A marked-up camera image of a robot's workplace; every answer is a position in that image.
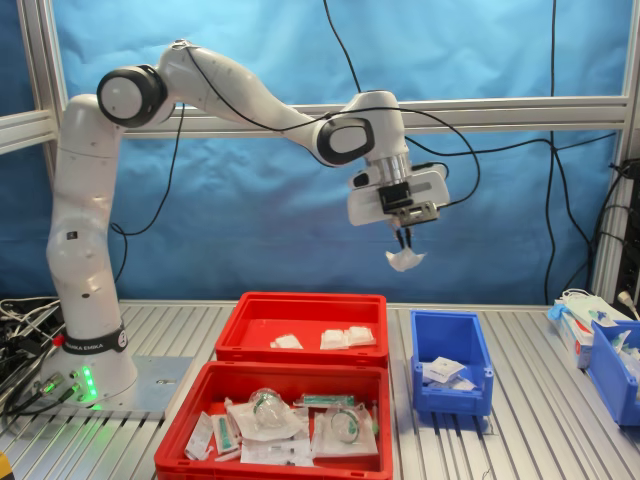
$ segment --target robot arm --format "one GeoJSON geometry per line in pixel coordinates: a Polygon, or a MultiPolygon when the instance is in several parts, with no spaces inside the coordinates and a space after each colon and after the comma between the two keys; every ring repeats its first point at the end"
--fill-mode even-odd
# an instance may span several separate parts
{"type": "Polygon", "coordinates": [[[410,226],[437,218],[437,207],[449,202],[441,171],[412,172],[390,92],[358,94],[342,112],[316,120],[284,105],[243,66],[183,40],[167,48],[156,68],[114,70],[97,96],[71,99],[58,142],[47,259],[66,331],[42,375],[60,373],[79,383],[79,395],[68,403],[95,403],[136,379],[107,248],[118,148],[126,129],[166,120],[177,102],[277,131],[327,166],[364,157],[366,168],[350,181],[354,225],[390,220],[410,226]]]}

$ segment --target sterile packaging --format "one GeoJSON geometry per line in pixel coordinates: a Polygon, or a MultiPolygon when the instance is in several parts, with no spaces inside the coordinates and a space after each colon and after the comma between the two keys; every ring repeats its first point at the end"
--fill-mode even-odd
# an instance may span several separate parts
{"type": "Polygon", "coordinates": [[[611,307],[602,298],[595,295],[567,295],[563,294],[564,305],[571,314],[580,320],[583,325],[591,328],[591,321],[603,327],[615,327],[617,321],[631,320],[623,313],[611,307]]]}
{"type": "Polygon", "coordinates": [[[391,265],[395,271],[404,272],[418,265],[426,253],[416,255],[409,247],[405,247],[398,253],[387,252],[386,255],[389,265],[391,265]]]}
{"type": "Polygon", "coordinates": [[[218,455],[231,452],[238,448],[238,439],[233,436],[229,419],[226,415],[212,415],[213,436],[216,440],[216,449],[218,455]]]}
{"type": "Polygon", "coordinates": [[[304,427],[289,406],[270,389],[258,390],[248,403],[232,405],[227,410],[238,424],[243,439],[290,438],[304,427]]]}
{"type": "Polygon", "coordinates": [[[276,338],[275,341],[271,342],[271,348],[296,348],[298,350],[303,350],[302,345],[293,334],[283,335],[276,338]]]}
{"type": "Polygon", "coordinates": [[[614,338],[611,341],[611,346],[613,347],[613,349],[616,351],[617,354],[620,354],[620,352],[622,351],[622,347],[624,346],[624,341],[627,339],[630,333],[631,333],[631,330],[625,330],[624,332],[622,332],[620,335],[618,335],[616,338],[614,338]]]}
{"type": "Polygon", "coordinates": [[[329,408],[341,405],[354,407],[356,403],[353,395],[309,395],[305,393],[293,404],[296,407],[329,408]]]}
{"type": "MultiPolygon", "coordinates": [[[[635,377],[636,382],[640,385],[640,361],[633,358],[631,355],[625,352],[620,352],[618,354],[620,356],[620,360],[624,363],[624,366],[627,368],[628,372],[635,377]]],[[[636,393],[636,401],[640,400],[640,388],[638,388],[638,392],[636,393]]]]}
{"type": "Polygon", "coordinates": [[[242,440],[242,435],[240,434],[240,428],[238,427],[238,424],[233,419],[231,414],[229,414],[229,407],[231,406],[233,406],[233,401],[229,397],[226,397],[224,399],[224,408],[225,408],[225,411],[227,412],[227,419],[229,420],[229,427],[231,427],[231,434],[236,439],[238,439],[238,441],[240,441],[242,440]]]}
{"type": "Polygon", "coordinates": [[[320,350],[345,350],[349,339],[342,330],[326,330],[320,339],[320,350]]]}
{"type": "Polygon", "coordinates": [[[471,380],[461,376],[456,376],[446,383],[433,381],[427,385],[429,388],[449,388],[451,390],[462,390],[470,392],[474,388],[478,388],[471,380]]]}
{"type": "Polygon", "coordinates": [[[361,347],[364,345],[375,345],[376,339],[368,327],[350,327],[345,330],[349,347],[361,347]]]}
{"type": "Polygon", "coordinates": [[[455,360],[438,357],[431,362],[428,368],[424,369],[422,376],[440,383],[447,383],[457,376],[458,372],[464,370],[465,366],[455,360]]]}
{"type": "Polygon", "coordinates": [[[309,438],[309,409],[292,410],[303,428],[291,438],[266,442],[245,439],[242,442],[242,463],[261,465],[295,465],[313,467],[309,438]]]}
{"type": "Polygon", "coordinates": [[[558,330],[575,366],[588,368],[593,348],[593,332],[576,320],[562,303],[556,303],[547,316],[558,330]]]}
{"type": "Polygon", "coordinates": [[[373,421],[364,405],[316,413],[311,451],[317,458],[377,455],[373,421]]]}
{"type": "Polygon", "coordinates": [[[193,433],[184,449],[184,454],[191,460],[206,460],[213,447],[209,447],[213,435],[213,420],[205,412],[200,413],[200,418],[193,429],[193,433]]]}
{"type": "Polygon", "coordinates": [[[300,440],[243,443],[240,462],[258,465],[314,466],[308,437],[300,440]]]}

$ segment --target blue plastic bin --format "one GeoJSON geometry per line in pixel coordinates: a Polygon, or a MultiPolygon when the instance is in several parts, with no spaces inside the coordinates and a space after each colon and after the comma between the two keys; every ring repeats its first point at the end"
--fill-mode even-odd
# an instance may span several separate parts
{"type": "Polygon", "coordinates": [[[592,323],[594,334],[589,375],[618,425],[640,425],[640,402],[636,401],[638,382],[611,346],[611,340],[631,330],[625,343],[631,347],[640,347],[640,323],[616,323],[617,327],[608,328],[592,323]]]}
{"type": "Polygon", "coordinates": [[[413,333],[413,406],[418,411],[489,415],[493,394],[493,367],[475,313],[411,311],[413,333]],[[421,362],[438,357],[462,363],[460,375],[478,389],[470,392],[427,387],[422,384],[421,362]]]}

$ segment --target white box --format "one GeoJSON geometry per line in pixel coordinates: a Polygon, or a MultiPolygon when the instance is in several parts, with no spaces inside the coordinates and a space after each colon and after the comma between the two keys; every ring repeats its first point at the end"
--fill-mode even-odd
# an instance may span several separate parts
{"type": "Polygon", "coordinates": [[[559,320],[552,323],[558,329],[564,346],[573,358],[577,368],[589,367],[591,348],[593,347],[593,332],[575,319],[571,313],[563,312],[559,320]]]}

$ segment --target metal table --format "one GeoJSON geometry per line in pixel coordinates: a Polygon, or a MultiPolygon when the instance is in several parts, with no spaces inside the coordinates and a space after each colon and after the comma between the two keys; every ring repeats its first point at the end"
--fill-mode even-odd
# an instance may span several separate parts
{"type": "MultiPolygon", "coordinates": [[[[130,348],[193,356],[193,382],[234,302],[124,301],[130,348]]],[[[640,479],[640,429],[619,428],[589,377],[570,358],[541,307],[390,304],[390,385],[396,479],[640,479]],[[411,308],[478,312],[493,360],[486,418],[411,408],[407,360],[411,308]]],[[[40,415],[0,437],[17,479],[154,478],[153,455],[188,388],[166,421],[110,418],[105,412],[40,415]]]]}

